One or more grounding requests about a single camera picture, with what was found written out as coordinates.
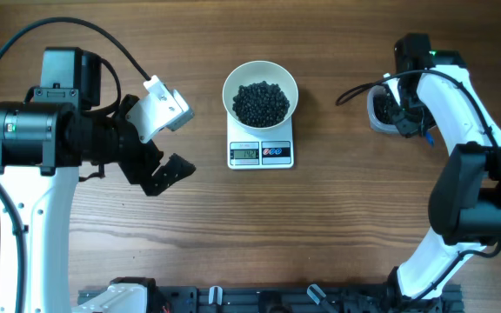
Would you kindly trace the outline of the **pink scoop blue handle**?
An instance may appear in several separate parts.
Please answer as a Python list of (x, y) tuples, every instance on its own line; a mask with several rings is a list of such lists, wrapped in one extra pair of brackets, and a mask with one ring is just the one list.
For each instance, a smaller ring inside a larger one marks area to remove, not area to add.
[(426, 131), (424, 133), (424, 138), (427, 141), (427, 143), (433, 148), (435, 145), (435, 142), (434, 142), (433, 136), (431, 135), (431, 133), (429, 131)]

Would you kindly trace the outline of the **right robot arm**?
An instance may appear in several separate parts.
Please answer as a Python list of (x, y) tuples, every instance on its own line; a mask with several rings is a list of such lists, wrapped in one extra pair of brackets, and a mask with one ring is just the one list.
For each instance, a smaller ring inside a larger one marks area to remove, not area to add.
[(471, 256), (501, 252), (501, 129), (471, 85), (463, 58), (433, 50), (425, 34), (394, 47), (391, 93), (402, 109), (429, 111), (449, 153), (428, 203), (431, 227), (397, 268), (401, 309), (438, 298)]

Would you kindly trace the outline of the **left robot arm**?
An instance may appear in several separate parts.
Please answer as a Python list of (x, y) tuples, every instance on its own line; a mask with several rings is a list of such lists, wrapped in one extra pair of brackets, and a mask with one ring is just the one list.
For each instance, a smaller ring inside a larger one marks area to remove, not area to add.
[(41, 81), (22, 102), (0, 103), (0, 310), (68, 312), (70, 211), (83, 163), (117, 164), (130, 184), (158, 196), (194, 166), (153, 143), (193, 117), (157, 77), (145, 97), (100, 107), (107, 62), (79, 48), (48, 48)]

